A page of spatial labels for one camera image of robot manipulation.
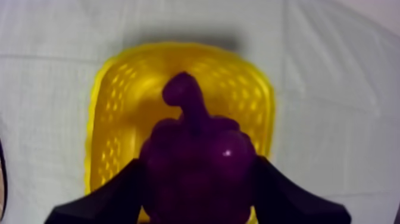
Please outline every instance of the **white tablecloth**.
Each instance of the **white tablecloth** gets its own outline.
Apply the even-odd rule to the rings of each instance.
[[[400,38],[330,1],[0,0],[5,224],[43,223],[84,191],[93,77],[124,48],[196,41],[236,51],[276,90],[272,162],[344,203],[356,224],[400,202]]]

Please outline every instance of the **yellow basket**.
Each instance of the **yellow basket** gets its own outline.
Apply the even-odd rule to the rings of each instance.
[[[269,155],[273,88],[257,68],[234,53],[197,43],[141,45],[109,59],[95,79],[87,125],[87,194],[138,157],[157,121],[178,118],[180,109],[167,106],[161,90],[181,71],[196,77],[210,114],[235,119],[257,153]]]

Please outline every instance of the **white cloth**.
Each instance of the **white cloth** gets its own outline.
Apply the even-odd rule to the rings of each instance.
[[[240,53],[277,97],[273,163],[344,203],[356,224],[391,224],[400,202],[400,38],[329,1],[0,0],[5,224],[43,223],[83,195],[86,122],[102,63],[146,41]]]

